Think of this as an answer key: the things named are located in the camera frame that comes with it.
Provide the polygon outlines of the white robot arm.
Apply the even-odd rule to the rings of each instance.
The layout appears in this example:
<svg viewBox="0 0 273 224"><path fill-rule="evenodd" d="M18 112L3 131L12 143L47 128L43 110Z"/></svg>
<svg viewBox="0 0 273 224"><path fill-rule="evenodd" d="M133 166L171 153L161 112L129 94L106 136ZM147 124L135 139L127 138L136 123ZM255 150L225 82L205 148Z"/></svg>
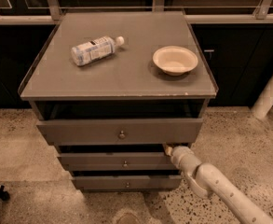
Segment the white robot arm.
<svg viewBox="0 0 273 224"><path fill-rule="evenodd" d="M202 162L189 148L164 144L172 164L180 170L191 190L200 198L215 193L241 224L273 224L273 218L253 203L214 165Z"/></svg>

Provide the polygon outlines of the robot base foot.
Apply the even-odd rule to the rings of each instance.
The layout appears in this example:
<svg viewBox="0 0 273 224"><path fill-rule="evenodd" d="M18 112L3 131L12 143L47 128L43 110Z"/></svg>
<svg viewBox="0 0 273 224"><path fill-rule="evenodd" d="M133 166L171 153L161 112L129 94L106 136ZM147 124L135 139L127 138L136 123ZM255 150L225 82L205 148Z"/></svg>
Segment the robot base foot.
<svg viewBox="0 0 273 224"><path fill-rule="evenodd" d="M136 215L131 212L126 212L120 215L116 221L116 224L141 224L141 222Z"/></svg>

